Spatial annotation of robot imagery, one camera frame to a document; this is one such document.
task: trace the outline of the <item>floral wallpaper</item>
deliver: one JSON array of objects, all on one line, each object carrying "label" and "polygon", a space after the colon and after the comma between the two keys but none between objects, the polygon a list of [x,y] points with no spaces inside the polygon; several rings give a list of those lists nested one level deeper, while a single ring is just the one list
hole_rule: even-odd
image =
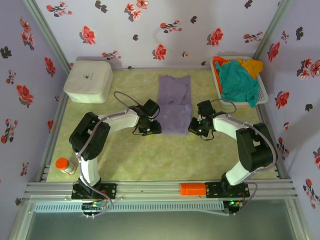
[{"label": "floral wallpaper", "polygon": [[[53,8],[58,13],[63,7]],[[23,1],[2,0],[0,19],[5,33],[0,38],[0,195],[5,203],[0,239],[5,240],[27,183],[36,180],[67,74]]]},{"label": "floral wallpaper", "polygon": [[319,8],[320,1],[292,1],[260,57],[278,161],[293,179],[314,239],[320,239],[320,31],[311,23],[320,21]]},{"label": "floral wallpaper", "polygon": [[209,68],[215,55],[252,57],[279,3],[35,1],[69,63],[94,58],[118,69]]}]

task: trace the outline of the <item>red flower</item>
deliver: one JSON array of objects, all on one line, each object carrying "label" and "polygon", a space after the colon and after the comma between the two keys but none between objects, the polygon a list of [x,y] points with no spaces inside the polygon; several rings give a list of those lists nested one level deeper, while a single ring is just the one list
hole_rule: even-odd
[{"label": "red flower", "polygon": [[134,20],[139,20],[139,18],[142,16],[142,13],[140,10],[136,10],[133,12],[133,19]]},{"label": "red flower", "polygon": [[314,163],[317,164],[318,169],[320,169],[320,155],[315,157]]},{"label": "red flower", "polygon": [[156,47],[155,55],[157,59],[164,60],[166,54],[167,54],[167,49],[165,49],[165,47],[162,44]]},{"label": "red flower", "polygon": [[34,36],[32,36],[31,33],[30,33],[30,35],[29,35],[29,42],[30,42],[30,44],[31,44],[32,46],[35,45],[35,38],[34,38]]},{"label": "red flower", "polygon": [[311,76],[314,78],[315,76],[320,74],[320,60],[316,61],[315,64],[311,65]]},{"label": "red flower", "polygon": [[280,109],[281,107],[284,107],[288,104],[290,93],[288,91],[282,93],[277,100],[275,101],[275,105],[277,109]]},{"label": "red flower", "polygon": [[84,37],[84,39],[86,40],[86,42],[90,45],[92,44],[96,44],[95,42],[95,32],[92,31],[89,27],[84,26],[82,29],[82,35]]},{"label": "red flower", "polygon": [[53,125],[54,125],[54,121],[53,121],[53,120],[48,121],[49,133],[51,133],[51,130],[52,130],[52,126],[53,126]]},{"label": "red flower", "polygon": [[305,180],[305,181],[309,186],[312,186],[312,181],[309,178],[307,178],[307,180]]},{"label": "red flower", "polygon": [[23,17],[20,18],[20,24],[23,27],[23,30],[28,33],[31,31],[31,27],[29,25],[29,22],[26,21]]},{"label": "red flower", "polygon": [[133,3],[128,3],[125,7],[129,12],[133,12],[135,10]]},{"label": "red flower", "polygon": [[136,3],[137,7],[140,9],[147,9],[148,2],[145,0],[137,0],[138,2]]},{"label": "red flower", "polygon": [[279,53],[279,47],[280,47],[280,42],[277,42],[276,44],[274,44],[270,51],[268,52],[268,57],[269,57],[269,61],[270,63],[272,62],[272,60],[278,55]]},{"label": "red flower", "polygon": [[24,31],[21,33],[21,37],[22,37],[22,41],[24,41],[24,42],[28,41],[28,36]]},{"label": "red flower", "polygon": [[312,64],[311,58],[308,58],[308,59],[304,60],[304,67],[306,69],[308,69],[311,64]]},{"label": "red flower", "polygon": [[27,102],[28,104],[33,103],[34,96],[30,94],[29,89],[26,85],[17,85],[16,89],[18,91],[19,97],[22,99],[22,101]]},{"label": "red flower", "polygon": [[308,79],[308,76],[310,76],[310,73],[308,72],[308,70],[304,70],[300,75],[300,79],[301,80],[307,80]]},{"label": "red flower", "polygon": [[55,74],[56,73],[56,68],[54,67],[54,63],[52,62],[51,58],[49,57],[45,57],[44,58],[44,61],[45,61],[45,66],[46,66],[46,69],[52,73],[52,74]]},{"label": "red flower", "polygon": [[219,41],[222,39],[222,37],[224,36],[221,28],[217,28],[210,37],[211,40],[211,45],[212,46],[218,46],[219,45]]}]

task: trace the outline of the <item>orange cloth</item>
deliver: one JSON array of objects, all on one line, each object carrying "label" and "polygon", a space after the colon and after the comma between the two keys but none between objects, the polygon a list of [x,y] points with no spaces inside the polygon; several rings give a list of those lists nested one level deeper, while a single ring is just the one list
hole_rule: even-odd
[{"label": "orange cloth", "polygon": [[220,94],[222,93],[222,86],[221,86],[221,83],[220,83],[220,77],[219,77],[219,74],[217,72],[217,68],[216,68],[216,62],[218,62],[218,64],[221,66],[223,65],[224,63],[227,63],[228,61],[225,60],[223,57],[220,57],[220,56],[215,56],[212,60],[212,63],[213,63],[213,69],[214,69],[214,73],[215,73],[215,77],[216,77],[216,81],[218,83],[218,87],[219,87],[219,91],[220,91]]}]

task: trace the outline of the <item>laundry basket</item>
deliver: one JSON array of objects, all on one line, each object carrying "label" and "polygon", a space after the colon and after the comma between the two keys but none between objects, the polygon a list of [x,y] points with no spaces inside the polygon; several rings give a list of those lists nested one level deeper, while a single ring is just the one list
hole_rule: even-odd
[{"label": "laundry basket", "polygon": [[[243,61],[247,61],[247,60],[252,59],[249,56],[219,56],[219,57],[224,58],[225,60],[228,60],[228,61],[232,61],[232,60],[236,60],[236,59],[242,59]],[[217,77],[216,77],[216,73],[215,73],[215,69],[214,69],[214,65],[213,65],[213,58],[211,59],[210,65],[211,65],[211,69],[212,69],[212,74],[213,74],[213,78],[214,78],[216,91],[218,93],[218,98],[221,98],[221,94],[220,94],[219,86],[218,86],[218,81],[217,81]],[[265,104],[268,101],[268,95],[267,95],[264,83],[262,82],[262,79],[260,77],[260,74],[258,74],[258,76],[256,76],[256,79],[260,85],[259,93],[258,93],[258,102],[256,104],[257,105],[258,104]],[[219,102],[220,102],[220,105],[222,108],[233,108],[233,105],[229,102],[225,102],[223,100],[220,100]],[[234,104],[240,108],[250,108],[249,103],[247,103],[246,101],[234,102]]]}]

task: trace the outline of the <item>small bottle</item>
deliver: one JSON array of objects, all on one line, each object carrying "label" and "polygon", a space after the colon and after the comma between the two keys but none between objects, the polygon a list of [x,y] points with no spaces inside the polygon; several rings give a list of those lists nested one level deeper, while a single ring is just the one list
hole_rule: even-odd
[{"label": "small bottle", "polygon": [[61,172],[67,175],[74,174],[76,171],[76,166],[65,157],[60,157],[55,162],[55,166],[57,169],[59,169]]}]

